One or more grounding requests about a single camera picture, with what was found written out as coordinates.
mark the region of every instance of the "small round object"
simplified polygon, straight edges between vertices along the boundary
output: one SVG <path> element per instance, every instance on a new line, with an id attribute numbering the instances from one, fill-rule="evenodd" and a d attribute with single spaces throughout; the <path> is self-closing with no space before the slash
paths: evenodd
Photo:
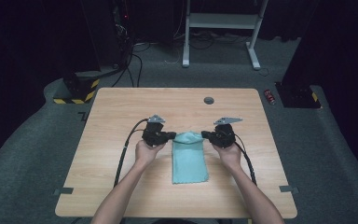
<path id="1" fill-rule="evenodd" d="M 210 96 L 207 96 L 204 98 L 204 103 L 207 104 L 207 105 L 211 105 L 214 103 L 214 98 L 210 97 Z"/>

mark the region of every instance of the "wooden table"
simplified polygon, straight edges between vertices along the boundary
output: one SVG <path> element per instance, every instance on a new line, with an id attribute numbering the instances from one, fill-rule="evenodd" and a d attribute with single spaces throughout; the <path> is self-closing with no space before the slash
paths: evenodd
<path id="1" fill-rule="evenodd" d="M 204 103 L 205 97 L 214 103 Z M 291 192 L 275 146 L 259 94 L 252 89 L 99 89 L 80 139 L 56 214 L 60 217 L 92 217 L 112 189 L 119 157 L 133 126 L 158 114 L 166 120 L 164 132 L 213 131 L 222 117 L 243 118 L 233 123 L 255 168 L 258 187 L 274 202 L 284 218 L 296 216 Z M 142 132 L 129 144 L 120 179 L 134 163 L 134 148 Z M 222 166 L 208 140 L 203 142 L 208 182 L 172 183 L 172 141 L 147 168 L 131 196 L 125 217 L 249 217 L 234 179 Z M 249 174 L 248 165 L 241 159 Z"/>

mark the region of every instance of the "white metal frame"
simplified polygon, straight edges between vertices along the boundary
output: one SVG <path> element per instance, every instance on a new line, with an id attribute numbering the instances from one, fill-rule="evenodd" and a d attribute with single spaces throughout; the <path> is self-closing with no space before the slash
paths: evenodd
<path id="1" fill-rule="evenodd" d="M 257 15 L 238 15 L 238 14 L 214 14 L 214 13 L 190 13 L 190 0 L 187 0 L 186 9 L 186 34 L 183 50 L 183 67 L 190 66 L 189 36 L 190 27 L 202 28 L 226 28 L 226 29 L 249 29 L 254 30 L 251 42 L 246 42 L 246 49 L 252 61 L 254 70 L 259 70 L 260 63 L 255 55 L 255 41 L 264 18 L 267 3 L 263 0 L 260 11 Z"/>

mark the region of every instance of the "light blue cloth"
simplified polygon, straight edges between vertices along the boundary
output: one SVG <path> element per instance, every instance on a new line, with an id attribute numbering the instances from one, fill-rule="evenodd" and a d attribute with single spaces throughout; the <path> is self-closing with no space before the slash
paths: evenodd
<path id="1" fill-rule="evenodd" d="M 200 133 L 179 133 L 173 139 L 173 184 L 199 183 L 209 178 Z"/>

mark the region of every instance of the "person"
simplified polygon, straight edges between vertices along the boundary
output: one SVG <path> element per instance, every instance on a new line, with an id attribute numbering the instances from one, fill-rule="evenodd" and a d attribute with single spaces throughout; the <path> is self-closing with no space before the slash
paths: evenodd
<path id="1" fill-rule="evenodd" d="M 102 201 L 91 221 L 92 224 L 119 223 L 121 221 L 133 190 L 143 172 L 164 146 L 165 144 L 150 147 L 144 140 L 137 143 L 135 163 Z M 281 214 L 272 201 L 242 170 L 241 151 L 236 144 L 226 148 L 213 145 L 213 148 L 218 152 L 221 162 L 237 183 L 253 222 L 259 224 L 284 223 Z"/>

